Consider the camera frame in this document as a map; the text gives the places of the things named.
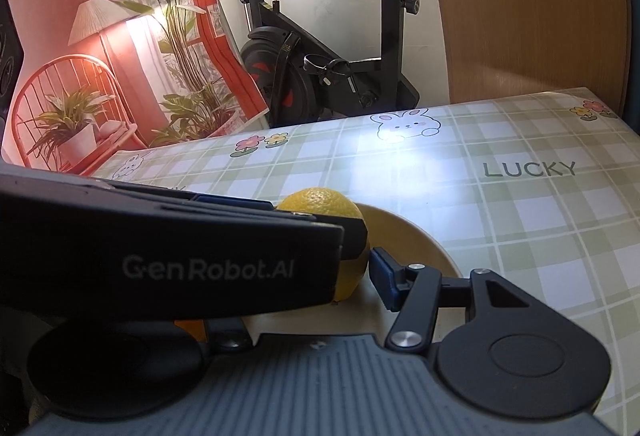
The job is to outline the yellow lemon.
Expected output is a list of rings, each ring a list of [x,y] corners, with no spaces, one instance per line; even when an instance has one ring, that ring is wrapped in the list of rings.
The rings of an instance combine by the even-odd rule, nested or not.
[[[295,192],[280,202],[278,211],[292,215],[307,213],[337,213],[348,218],[366,219],[358,206],[344,194],[329,188],[306,188]],[[358,258],[342,260],[341,250],[344,239],[342,227],[318,222],[314,217],[300,219],[299,226],[308,227],[299,245],[306,244],[308,255],[314,257],[311,263],[314,270],[318,270],[316,277],[320,278],[324,287],[328,286],[329,278],[335,279],[333,300],[339,303],[349,299],[356,291],[364,271],[366,271],[370,253],[369,238],[366,249]]]

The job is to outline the orange mandarin front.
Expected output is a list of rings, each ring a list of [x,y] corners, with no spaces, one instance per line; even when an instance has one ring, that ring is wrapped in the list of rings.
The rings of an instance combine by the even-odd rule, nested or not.
[[[190,334],[192,338],[195,338],[199,343],[207,342],[207,335],[203,320],[175,321],[174,324],[177,328]]]

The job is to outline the cream round plate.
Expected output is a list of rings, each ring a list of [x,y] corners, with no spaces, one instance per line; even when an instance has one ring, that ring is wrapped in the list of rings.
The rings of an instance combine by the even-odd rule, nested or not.
[[[425,267],[438,270],[445,278],[460,277],[451,257],[420,227],[381,208],[363,203],[358,208],[367,224],[370,246],[384,249],[397,265],[407,268],[398,277],[399,283],[411,283]],[[382,343],[396,317],[384,305],[372,278],[365,275],[352,295],[339,303],[253,315],[246,317],[244,324],[253,340],[265,333],[373,334]]]

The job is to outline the black exercise bike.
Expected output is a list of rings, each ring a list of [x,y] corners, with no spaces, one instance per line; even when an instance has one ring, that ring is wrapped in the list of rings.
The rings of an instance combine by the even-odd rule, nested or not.
[[[282,127],[322,118],[403,112],[419,103],[402,73],[405,17],[420,0],[329,0],[312,6],[306,29],[282,0],[240,0],[248,11],[245,70]]]

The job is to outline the green plaid tablecloth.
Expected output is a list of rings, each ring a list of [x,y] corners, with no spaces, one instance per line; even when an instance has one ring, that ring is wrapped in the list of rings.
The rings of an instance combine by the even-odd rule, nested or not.
[[[412,222],[605,344],[600,417],[639,427],[639,138],[585,89],[122,149],[105,179],[277,203],[325,187]]]

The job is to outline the red room backdrop poster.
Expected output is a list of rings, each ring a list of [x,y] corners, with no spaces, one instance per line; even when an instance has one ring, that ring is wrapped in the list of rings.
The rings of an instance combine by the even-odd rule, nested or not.
[[[267,104],[219,0],[1,0],[3,159],[88,175],[119,151],[232,135]]]

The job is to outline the wooden panel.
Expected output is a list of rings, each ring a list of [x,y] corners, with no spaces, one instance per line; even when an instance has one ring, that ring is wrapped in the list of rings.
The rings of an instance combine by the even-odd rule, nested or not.
[[[438,0],[454,103],[586,87],[620,112],[629,0]]]

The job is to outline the teal curtain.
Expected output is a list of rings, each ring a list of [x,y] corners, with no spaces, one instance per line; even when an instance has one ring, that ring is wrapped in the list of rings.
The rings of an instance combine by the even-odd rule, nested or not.
[[[639,132],[640,106],[640,0],[630,1],[630,55],[623,120],[636,133]]]

